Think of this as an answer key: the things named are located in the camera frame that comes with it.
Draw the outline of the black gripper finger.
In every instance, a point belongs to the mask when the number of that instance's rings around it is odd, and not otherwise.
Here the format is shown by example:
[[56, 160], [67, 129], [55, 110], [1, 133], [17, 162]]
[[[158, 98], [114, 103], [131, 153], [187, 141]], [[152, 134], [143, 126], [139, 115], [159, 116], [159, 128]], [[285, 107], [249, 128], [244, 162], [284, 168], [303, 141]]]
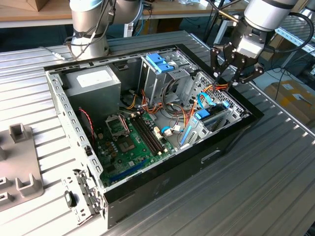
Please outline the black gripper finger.
[[[225, 45], [215, 44], [210, 50], [210, 65], [213, 71], [213, 77], [215, 78], [213, 85], [216, 85], [223, 72], [230, 66], [234, 65], [236, 62], [236, 52], [235, 47], [232, 43], [227, 43]], [[219, 64], [219, 54], [223, 52], [223, 62]]]
[[[236, 72], [232, 78], [233, 82], [246, 84], [264, 73], [264, 67], [258, 62], [258, 59], [237, 58], [233, 63]], [[241, 75], [244, 69], [250, 68], [250, 73]]]

